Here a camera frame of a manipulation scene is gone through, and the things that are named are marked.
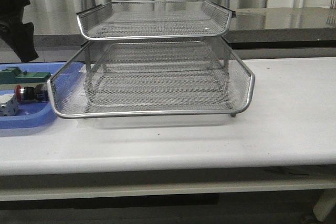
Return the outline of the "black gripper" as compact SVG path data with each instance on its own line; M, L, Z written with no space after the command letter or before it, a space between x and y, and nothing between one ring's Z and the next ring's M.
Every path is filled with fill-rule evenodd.
M1 0L1 39L19 57L21 62L38 58L34 46L33 23L22 23L24 7L30 0Z

